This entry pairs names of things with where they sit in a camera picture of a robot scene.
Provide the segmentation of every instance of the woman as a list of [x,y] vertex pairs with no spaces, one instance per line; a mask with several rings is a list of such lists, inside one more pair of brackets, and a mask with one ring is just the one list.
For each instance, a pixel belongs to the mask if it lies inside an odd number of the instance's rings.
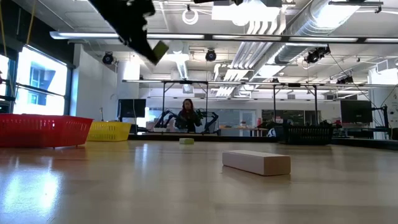
[[175,121],[175,126],[178,129],[187,129],[188,132],[196,132],[195,126],[200,126],[201,121],[198,115],[193,110],[193,103],[191,99],[186,99],[182,103],[182,110],[179,112]]

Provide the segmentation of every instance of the plastic basket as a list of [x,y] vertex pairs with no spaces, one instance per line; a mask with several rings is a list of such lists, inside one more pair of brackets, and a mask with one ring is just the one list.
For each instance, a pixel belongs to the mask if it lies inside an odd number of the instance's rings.
[[284,144],[327,145],[331,143],[333,128],[307,126],[277,126],[276,137]]
[[125,141],[129,137],[130,127],[129,123],[94,121],[87,141]]
[[0,147],[61,147],[86,142],[92,119],[0,114]]

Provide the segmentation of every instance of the wooden block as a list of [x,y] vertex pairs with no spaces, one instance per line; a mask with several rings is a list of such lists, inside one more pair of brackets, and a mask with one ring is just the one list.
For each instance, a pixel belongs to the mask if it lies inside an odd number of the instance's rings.
[[181,138],[180,139],[180,144],[193,144],[194,140],[190,138]]
[[223,164],[264,176],[290,174],[290,156],[235,150],[223,152]]

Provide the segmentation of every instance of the monitor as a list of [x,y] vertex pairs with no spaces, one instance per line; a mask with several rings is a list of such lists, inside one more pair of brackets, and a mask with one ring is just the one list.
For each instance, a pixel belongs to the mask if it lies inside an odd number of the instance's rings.
[[341,100],[342,123],[370,123],[373,122],[372,103],[364,100]]
[[145,99],[119,100],[118,115],[120,118],[145,118]]

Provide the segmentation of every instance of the dark hair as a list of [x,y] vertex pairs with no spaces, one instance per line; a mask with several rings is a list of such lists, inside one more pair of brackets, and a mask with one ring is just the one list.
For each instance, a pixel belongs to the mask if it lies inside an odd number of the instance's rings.
[[186,102],[186,101],[188,101],[188,102],[191,103],[191,112],[193,111],[193,102],[192,102],[192,100],[191,100],[191,99],[185,99],[185,100],[182,102],[182,113],[183,113],[183,114],[186,114],[186,113],[187,113],[187,109],[185,109],[185,102]]

